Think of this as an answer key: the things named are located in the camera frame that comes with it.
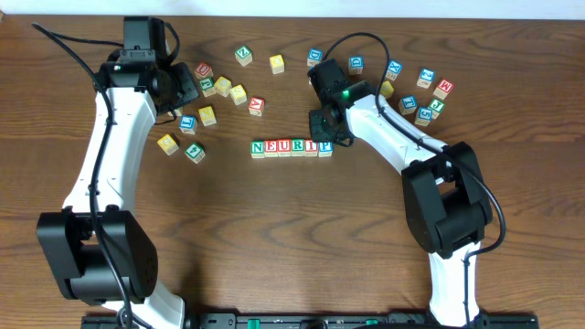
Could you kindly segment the red I block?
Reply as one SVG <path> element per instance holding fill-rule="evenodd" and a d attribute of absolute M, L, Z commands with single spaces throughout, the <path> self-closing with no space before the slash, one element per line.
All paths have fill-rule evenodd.
<path fill-rule="evenodd" d="M 313 142 L 312 140 L 305 140 L 304 141 L 304 156 L 305 157 L 317 156 L 318 152 L 319 152 L 318 143 Z"/>

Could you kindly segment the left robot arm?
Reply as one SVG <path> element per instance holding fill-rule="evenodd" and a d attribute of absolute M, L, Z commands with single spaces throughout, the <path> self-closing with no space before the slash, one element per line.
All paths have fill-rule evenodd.
<path fill-rule="evenodd" d="M 186 302 L 158 277 L 154 243 L 135 217 L 144 145 L 159 115 L 194 100 L 187 65 L 168 48 L 172 26 L 127 16 L 123 40 L 98 70 L 95 123 L 62 209 L 44 212 L 37 238 L 64 298 L 114 311 L 112 328 L 191 328 Z"/>

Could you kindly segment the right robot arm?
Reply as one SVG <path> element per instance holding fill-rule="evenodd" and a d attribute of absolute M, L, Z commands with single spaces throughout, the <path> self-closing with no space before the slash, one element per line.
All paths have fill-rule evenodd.
<path fill-rule="evenodd" d="M 310 111 L 314 142 L 341 144 L 361 139 L 401 176 L 409 230 L 429 254 L 430 313 L 441 325 L 464 327 L 478 316 L 474 262 L 484 228 L 492 220 L 488 196 L 473 149 L 449 146 L 423 133 L 376 94 L 366 81 L 351 83 L 334 59 L 307 76 L 321 102 Z"/>

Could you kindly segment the green R block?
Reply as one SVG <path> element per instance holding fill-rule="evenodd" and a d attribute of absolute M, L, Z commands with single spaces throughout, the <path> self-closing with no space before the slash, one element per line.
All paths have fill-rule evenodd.
<path fill-rule="evenodd" d="M 291 155 L 293 157 L 305 155 L 304 139 L 291 139 Z"/>

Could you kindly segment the red E block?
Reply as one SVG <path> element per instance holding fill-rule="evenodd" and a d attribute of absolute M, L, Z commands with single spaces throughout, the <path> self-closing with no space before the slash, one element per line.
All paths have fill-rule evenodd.
<path fill-rule="evenodd" d="M 263 142 L 265 157 L 278 157 L 278 141 L 266 140 Z"/>

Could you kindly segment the blue S block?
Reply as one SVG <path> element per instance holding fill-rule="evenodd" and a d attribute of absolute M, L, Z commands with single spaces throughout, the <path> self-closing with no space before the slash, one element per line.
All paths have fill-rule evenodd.
<path fill-rule="evenodd" d="M 428 126 L 433 120 L 433 110 L 420 107 L 417 111 L 414 123 L 419 126 Z"/>

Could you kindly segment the green N block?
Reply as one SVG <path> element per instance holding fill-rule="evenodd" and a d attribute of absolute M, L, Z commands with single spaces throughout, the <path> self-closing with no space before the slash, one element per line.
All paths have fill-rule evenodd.
<path fill-rule="evenodd" d="M 252 141 L 250 143 L 250 156 L 254 159 L 265 157 L 264 141 Z"/>

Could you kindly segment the blue P block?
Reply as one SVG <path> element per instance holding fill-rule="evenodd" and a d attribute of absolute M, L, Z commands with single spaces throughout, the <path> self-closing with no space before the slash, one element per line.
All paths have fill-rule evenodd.
<path fill-rule="evenodd" d="M 332 142 L 319 142 L 318 143 L 318 156 L 329 157 L 333 154 L 334 144 Z"/>

